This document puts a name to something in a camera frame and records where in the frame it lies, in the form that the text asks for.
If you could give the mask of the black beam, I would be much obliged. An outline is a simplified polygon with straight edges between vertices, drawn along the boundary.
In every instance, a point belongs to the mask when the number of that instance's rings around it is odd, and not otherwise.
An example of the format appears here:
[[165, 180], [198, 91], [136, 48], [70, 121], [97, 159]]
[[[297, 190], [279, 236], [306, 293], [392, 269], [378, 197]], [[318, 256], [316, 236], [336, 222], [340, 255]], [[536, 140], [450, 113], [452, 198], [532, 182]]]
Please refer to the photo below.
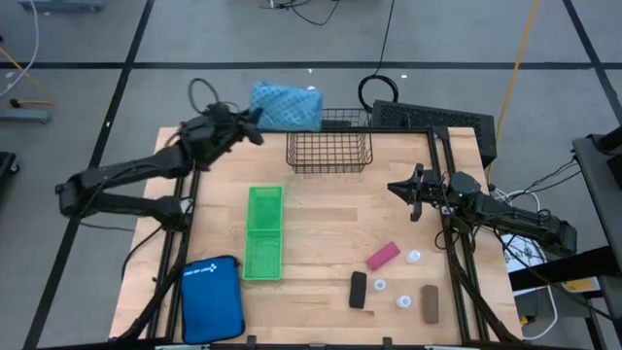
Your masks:
[[524, 266], [523, 269], [510, 272], [509, 280], [513, 291], [521, 291], [571, 280], [620, 273], [622, 273], [622, 261], [616, 258], [610, 247], [604, 246], [553, 262]]

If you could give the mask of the black perforated computer case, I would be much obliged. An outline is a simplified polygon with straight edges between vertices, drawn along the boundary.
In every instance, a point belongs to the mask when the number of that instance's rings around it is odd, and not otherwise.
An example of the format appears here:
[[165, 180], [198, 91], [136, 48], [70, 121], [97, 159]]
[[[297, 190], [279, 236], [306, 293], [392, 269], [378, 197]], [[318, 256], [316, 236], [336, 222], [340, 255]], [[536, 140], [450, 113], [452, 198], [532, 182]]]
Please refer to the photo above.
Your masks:
[[495, 122], [492, 116], [383, 100], [375, 100], [372, 107], [365, 109], [371, 114], [373, 127], [408, 130], [432, 126], [471, 127], [475, 133], [482, 165], [487, 167], [497, 158]]

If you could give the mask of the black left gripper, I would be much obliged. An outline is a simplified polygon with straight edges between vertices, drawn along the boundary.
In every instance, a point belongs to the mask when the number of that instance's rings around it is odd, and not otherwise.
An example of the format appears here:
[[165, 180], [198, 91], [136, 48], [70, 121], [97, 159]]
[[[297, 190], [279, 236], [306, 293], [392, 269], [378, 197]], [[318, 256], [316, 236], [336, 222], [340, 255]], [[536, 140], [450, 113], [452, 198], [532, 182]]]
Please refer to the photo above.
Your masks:
[[264, 140], [257, 129], [257, 124], [262, 112], [261, 108], [235, 112], [223, 102], [208, 104], [204, 113], [212, 125], [212, 133], [208, 138], [206, 150], [216, 151], [223, 149], [225, 144], [241, 142], [244, 135], [252, 144], [261, 146]]

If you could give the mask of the blue patterned soft pack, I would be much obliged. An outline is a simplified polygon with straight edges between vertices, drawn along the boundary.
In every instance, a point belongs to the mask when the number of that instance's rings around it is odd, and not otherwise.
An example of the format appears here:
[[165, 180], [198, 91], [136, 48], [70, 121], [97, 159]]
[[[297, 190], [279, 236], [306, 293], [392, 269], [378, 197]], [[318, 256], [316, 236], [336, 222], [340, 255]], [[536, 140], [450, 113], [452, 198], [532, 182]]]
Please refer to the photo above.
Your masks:
[[322, 128], [323, 95], [314, 89], [259, 82], [253, 86], [250, 109], [261, 109], [260, 129], [319, 132]]

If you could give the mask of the grey floor base plate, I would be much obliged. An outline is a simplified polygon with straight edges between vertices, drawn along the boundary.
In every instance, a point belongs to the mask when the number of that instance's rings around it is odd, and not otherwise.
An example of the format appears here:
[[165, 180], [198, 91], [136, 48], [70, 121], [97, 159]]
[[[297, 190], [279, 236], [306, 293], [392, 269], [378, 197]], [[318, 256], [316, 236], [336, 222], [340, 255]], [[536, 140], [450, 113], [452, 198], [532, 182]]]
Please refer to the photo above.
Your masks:
[[38, 109], [0, 109], [0, 122], [48, 123], [52, 114], [47, 110]]

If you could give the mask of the yellow label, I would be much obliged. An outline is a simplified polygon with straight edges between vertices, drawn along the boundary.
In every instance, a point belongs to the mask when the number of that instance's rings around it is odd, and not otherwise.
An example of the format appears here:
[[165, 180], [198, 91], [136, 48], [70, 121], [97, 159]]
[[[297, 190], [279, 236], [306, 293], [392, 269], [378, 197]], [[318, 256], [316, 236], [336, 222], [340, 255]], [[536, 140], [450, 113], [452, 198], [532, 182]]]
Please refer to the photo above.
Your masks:
[[566, 281], [562, 283], [562, 286], [567, 291], [571, 293], [575, 293], [575, 294], [595, 292], [601, 289], [600, 283], [597, 277], [589, 277], [589, 278]]

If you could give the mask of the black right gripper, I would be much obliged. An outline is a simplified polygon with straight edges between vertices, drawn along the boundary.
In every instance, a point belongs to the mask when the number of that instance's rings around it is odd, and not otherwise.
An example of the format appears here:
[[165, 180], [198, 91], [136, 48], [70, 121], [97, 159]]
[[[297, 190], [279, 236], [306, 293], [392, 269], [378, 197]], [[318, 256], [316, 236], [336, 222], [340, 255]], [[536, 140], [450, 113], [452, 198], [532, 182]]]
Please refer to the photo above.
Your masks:
[[411, 222], [418, 222], [423, 214], [423, 203], [439, 209], [452, 207], [448, 199], [444, 179], [436, 180], [432, 170], [425, 170], [422, 163], [417, 163], [411, 179], [392, 182], [387, 185], [392, 193], [403, 201], [412, 201]]

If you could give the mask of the white paper sheet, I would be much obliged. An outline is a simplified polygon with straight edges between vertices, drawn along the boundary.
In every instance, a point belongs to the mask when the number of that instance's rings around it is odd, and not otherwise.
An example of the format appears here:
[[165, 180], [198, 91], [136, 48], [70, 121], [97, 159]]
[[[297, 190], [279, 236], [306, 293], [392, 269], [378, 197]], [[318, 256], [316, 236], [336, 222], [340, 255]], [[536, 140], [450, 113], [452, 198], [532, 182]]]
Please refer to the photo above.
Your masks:
[[540, 246], [529, 238], [505, 234], [501, 236], [503, 255], [508, 272], [547, 263], [548, 259]]

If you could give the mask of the blue first aid pouch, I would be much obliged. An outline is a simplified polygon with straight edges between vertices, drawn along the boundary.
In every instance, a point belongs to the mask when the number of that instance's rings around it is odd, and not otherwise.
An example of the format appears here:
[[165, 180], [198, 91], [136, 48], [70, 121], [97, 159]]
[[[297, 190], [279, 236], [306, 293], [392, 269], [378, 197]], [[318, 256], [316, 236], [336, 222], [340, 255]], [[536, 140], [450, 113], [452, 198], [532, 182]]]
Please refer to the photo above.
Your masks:
[[182, 340], [207, 344], [245, 329], [240, 261], [231, 255], [186, 264], [181, 275]]

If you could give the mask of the grey box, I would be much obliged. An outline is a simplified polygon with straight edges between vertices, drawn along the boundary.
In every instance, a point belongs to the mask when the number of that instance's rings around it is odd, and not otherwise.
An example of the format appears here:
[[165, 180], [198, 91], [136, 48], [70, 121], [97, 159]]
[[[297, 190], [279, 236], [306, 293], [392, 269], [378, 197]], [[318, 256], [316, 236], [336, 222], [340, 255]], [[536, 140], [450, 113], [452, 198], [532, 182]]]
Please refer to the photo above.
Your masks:
[[533, 289], [515, 296], [519, 321], [528, 325], [539, 319], [549, 320], [554, 316], [554, 302], [549, 288]]

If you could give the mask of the black side table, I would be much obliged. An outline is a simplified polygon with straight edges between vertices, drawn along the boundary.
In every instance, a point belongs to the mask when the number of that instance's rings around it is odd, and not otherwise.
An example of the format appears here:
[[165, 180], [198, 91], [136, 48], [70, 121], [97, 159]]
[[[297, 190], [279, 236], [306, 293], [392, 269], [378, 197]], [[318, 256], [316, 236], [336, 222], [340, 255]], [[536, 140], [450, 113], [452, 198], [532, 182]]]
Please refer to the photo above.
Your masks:
[[622, 269], [622, 126], [572, 141], [612, 255]]

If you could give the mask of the black floor object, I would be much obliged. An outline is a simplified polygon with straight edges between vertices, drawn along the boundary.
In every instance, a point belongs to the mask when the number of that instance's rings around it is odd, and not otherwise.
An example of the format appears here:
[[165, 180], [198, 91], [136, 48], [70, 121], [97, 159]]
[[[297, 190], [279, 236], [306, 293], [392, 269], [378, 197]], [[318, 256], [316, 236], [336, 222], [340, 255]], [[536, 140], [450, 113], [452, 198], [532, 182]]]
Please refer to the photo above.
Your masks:
[[0, 152], [0, 196], [19, 171], [20, 166], [17, 163], [17, 155], [9, 152]]

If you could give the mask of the black eraser block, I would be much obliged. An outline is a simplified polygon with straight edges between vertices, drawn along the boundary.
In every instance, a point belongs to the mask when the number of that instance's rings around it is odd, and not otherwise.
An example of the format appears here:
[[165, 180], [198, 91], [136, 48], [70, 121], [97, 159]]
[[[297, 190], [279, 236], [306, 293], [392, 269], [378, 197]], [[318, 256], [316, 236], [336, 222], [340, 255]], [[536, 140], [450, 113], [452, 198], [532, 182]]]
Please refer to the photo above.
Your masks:
[[367, 275], [364, 272], [354, 271], [351, 275], [349, 306], [363, 309], [366, 297]]

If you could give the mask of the green plastic basket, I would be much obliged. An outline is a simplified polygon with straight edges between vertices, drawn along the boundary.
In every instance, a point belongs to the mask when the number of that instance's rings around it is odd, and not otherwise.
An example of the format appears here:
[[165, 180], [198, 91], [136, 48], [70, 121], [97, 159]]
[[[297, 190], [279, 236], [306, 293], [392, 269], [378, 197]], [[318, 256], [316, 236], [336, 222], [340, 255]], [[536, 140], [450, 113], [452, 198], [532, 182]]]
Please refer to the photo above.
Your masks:
[[243, 279], [280, 280], [282, 274], [282, 232], [249, 230], [246, 234]]
[[283, 194], [282, 187], [250, 187], [247, 230], [280, 230]]

